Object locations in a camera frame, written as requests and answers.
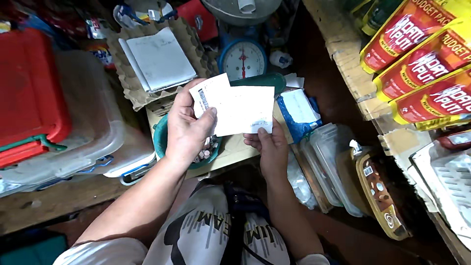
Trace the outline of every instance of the scale dial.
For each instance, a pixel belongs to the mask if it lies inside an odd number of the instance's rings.
[[[264,74],[267,67],[265,52],[250,41],[235,43],[223,56],[222,72],[229,81]]]

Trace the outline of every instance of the black strap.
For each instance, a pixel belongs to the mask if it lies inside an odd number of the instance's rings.
[[[224,193],[227,198],[227,207],[231,216],[231,226],[229,229],[229,238],[227,240],[226,249],[222,255],[222,265],[240,265],[242,260],[242,250],[245,249],[254,258],[266,265],[273,265],[269,261],[257,255],[244,243],[245,222],[247,221],[246,213],[256,213],[265,218],[271,226],[270,215],[267,207],[260,198],[250,194],[242,189],[233,187],[231,182],[224,183]],[[286,249],[290,264],[295,265],[296,262],[291,252]]]

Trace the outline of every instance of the cardboard egg tray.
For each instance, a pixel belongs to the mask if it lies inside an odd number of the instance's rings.
[[[127,99],[131,100],[135,111],[140,110],[143,106],[158,99],[162,104],[167,104],[165,98],[178,93],[178,89],[177,87],[173,87],[151,93],[144,91],[118,39],[128,40],[150,36],[166,27],[170,27],[172,30],[198,77],[210,78],[219,74],[215,56],[204,51],[200,39],[196,34],[196,30],[183,18],[167,20],[159,24],[152,21],[149,25],[136,26],[133,29],[122,28],[120,33],[113,33],[108,37],[107,44],[113,56],[116,73],[124,89],[124,95]]]

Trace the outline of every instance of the red scale needle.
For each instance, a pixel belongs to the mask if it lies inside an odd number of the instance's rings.
[[[245,64],[244,61],[248,57],[244,55],[244,48],[242,47],[242,55],[239,57],[239,60],[242,60],[242,78],[245,78]]]

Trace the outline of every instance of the plastic bowl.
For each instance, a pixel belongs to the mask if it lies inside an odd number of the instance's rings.
[[[155,130],[154,132],[155,153],[157,154],[158,157],[162,158],[163,156],[165,156],[165,151],[167,150],[167,138],[168,138],[167,115],[162,117],[159,123],[154,124],[153,128]],[[210,157],[208,157],[207,159],[201,162],[192,163],[190,167],[188,167],[188,169],[197,169],[211,163],[218,156],[219,147],[221,147],[221,140],[222,140],[222,137],[218,137],[218,146],[215,148],[214,152],[210,155]]]

